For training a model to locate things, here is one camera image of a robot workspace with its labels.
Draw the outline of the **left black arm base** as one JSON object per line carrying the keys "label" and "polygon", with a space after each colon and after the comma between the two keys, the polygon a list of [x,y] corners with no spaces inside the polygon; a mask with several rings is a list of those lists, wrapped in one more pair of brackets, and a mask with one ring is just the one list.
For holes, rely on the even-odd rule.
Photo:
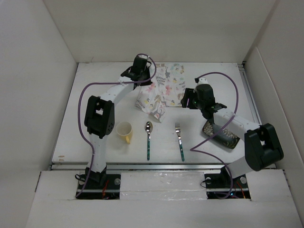
{"label": "left black arm base", "polygon": [[119,200],[121,174],[107,174],[106,168],[101,173],[90,172],[89,179],[82,190],[88,167],[84,174],[76,174],[78,187],[76,190],[76,198],[80,200]]}

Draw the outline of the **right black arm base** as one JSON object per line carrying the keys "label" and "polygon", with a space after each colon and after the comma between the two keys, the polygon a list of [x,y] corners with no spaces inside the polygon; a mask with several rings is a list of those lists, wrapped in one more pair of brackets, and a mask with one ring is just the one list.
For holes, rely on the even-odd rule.
{"label": "right black arm base", "polygon": [[207,199],[251,199],[246,175],[234,178],[231,182],[225,167],[220,173],[204,174],[201,187],[207,191]]}

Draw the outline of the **black floral square plate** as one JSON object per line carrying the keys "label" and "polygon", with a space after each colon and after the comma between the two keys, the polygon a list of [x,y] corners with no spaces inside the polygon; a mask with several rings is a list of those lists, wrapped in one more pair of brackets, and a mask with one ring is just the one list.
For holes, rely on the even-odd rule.
{"label": "black floral square plate", "polygon": [[234,149],[240,141],[240,138],[226,128],[219,131],[220,129],[221,126],[206,121],[202,131],[209,137],[213,136],[215,133],[218,133],[212,139],[229,149]]}

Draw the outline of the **yellow mug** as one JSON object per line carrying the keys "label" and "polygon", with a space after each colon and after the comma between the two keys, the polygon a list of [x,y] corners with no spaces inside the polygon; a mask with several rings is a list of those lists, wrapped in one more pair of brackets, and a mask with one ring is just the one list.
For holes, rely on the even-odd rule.
{"label": "yellow mug", "polygon": [[127,144],[131,143],[133,128],[129,122],[120,122],[116,126],[116,132]]}

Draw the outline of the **floral animal print cloth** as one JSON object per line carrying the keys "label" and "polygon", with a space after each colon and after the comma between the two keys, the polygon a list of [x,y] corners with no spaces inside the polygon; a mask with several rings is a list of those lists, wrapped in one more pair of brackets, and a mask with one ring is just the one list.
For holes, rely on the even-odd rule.
{"label": "floral animal print cloth", "polygon": [[184,96],[185,70],[178,63],[157,64],[151,85],[142,86],[135,107],[163,122],[167,107],[181,107]]}

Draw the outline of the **aluminium front rail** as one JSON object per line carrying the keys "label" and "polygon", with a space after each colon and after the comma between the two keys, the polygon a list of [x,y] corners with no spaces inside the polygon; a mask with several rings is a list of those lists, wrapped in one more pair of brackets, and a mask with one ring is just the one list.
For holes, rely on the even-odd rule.
{"label": "aluminium front rail", "polygon": [[[59,163],[50,165],[49,170],[82,170],[86,164],[81,163]],[[217,170],[222,168],[222,164],[132,164],[132,163],[109,163],[107,170]]]}

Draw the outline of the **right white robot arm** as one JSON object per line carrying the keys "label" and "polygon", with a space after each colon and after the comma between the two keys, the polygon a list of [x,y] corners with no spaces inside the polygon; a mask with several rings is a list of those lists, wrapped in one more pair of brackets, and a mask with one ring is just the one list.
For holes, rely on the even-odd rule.
{"label": "right white robot arm", "polygon": [[236,183],[237,177],[261,169],[283,159],[284,153],[273,125],[259,125],[234,114],[215,101],[209,84],[186,88],[181,100],[183,108],[198,109],[210,123],[224,127],[245,145],[245,155],[221,169],[219,181],[225,187]]}

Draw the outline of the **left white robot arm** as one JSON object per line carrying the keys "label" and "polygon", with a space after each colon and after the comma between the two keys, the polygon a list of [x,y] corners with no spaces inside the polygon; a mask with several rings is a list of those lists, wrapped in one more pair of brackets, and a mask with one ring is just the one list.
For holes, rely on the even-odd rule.
{"label": "left white robot arm", "polygon": [[92,148],[92,159],[88,163],[85,174],[90,184],[101,188],[106,182],[106,140],[114,129],[114,107],[129,92],[138,86],[152,83],[150,66],[154,61],[147,54],[136,55],[132,66],[123,71],[117,82],[101,96],[91,96],[87,102],[84,125],[89,133],[89,145]]}

